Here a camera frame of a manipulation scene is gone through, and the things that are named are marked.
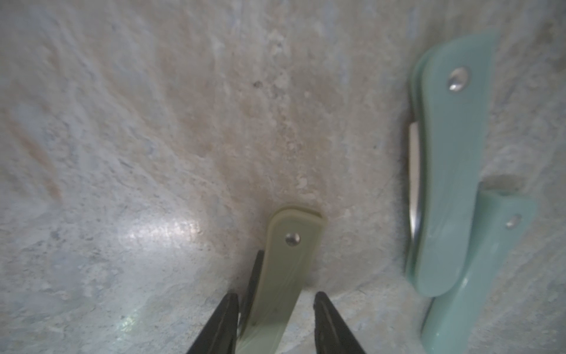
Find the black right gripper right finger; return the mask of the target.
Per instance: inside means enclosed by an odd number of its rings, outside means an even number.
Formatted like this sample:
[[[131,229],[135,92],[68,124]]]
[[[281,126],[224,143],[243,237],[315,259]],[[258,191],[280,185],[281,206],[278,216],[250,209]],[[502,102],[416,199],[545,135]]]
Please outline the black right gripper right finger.
[[[313,309],[318,354],[366,354],[325,292],[316,293]]]

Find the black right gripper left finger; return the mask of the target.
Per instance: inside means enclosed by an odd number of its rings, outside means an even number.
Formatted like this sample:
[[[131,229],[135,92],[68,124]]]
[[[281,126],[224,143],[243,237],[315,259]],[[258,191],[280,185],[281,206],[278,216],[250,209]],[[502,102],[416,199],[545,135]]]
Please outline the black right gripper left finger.
[[[239,304],[236,293],[227,293],[187,354],[235,354]]]

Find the olive folding knife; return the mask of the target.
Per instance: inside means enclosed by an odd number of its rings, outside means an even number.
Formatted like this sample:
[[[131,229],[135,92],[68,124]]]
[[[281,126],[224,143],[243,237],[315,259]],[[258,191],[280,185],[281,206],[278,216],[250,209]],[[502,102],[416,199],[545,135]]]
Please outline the olive folding knife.
[[[318,210],[288,204],[270,217],[240,310],[236,353],[275,353],[327,224]]]

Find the mint knife edge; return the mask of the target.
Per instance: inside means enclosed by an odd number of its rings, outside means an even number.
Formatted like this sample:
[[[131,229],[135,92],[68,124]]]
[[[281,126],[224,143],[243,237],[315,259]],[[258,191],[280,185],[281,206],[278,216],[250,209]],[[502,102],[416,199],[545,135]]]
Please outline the mint knife edge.
[[[535,219],[535,199],[504,190],[478,192],[467,258],[455,286],[436,297],[424,321],[426,353],[464,353],[508,254]]]

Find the mint folding knife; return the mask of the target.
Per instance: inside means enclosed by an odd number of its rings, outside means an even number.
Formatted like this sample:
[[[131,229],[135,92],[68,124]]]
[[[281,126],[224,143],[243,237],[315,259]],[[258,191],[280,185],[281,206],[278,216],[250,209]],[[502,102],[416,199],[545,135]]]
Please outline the mint folding knife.
[[[411,72],[411,241],[405,274],[422,296],[448,292],[464,267],[497,41],[494,33],[485,32],[438,44]]]

